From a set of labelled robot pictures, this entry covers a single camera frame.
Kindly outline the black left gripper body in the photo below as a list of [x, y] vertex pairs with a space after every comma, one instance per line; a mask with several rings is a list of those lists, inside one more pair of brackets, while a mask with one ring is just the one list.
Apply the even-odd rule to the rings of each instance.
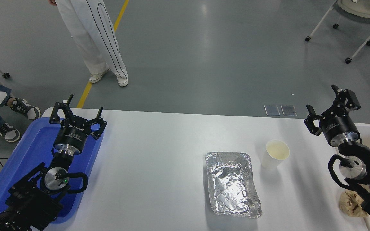
[[82, 151], [91, 131], [87, 119], [82, 117], [65, 118], [61, 121], [61, 128], [54, 141], [54, 148], [59, 150], [60, 146], [69, 145]]

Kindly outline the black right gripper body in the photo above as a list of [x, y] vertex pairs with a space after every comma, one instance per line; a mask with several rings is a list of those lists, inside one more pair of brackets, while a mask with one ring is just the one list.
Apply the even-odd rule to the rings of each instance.
[[356, 141], [360, 138], [360, 132], [348, 115], [346, 108], [331, 107], [323, 112], [320, 128], [327, 141]]

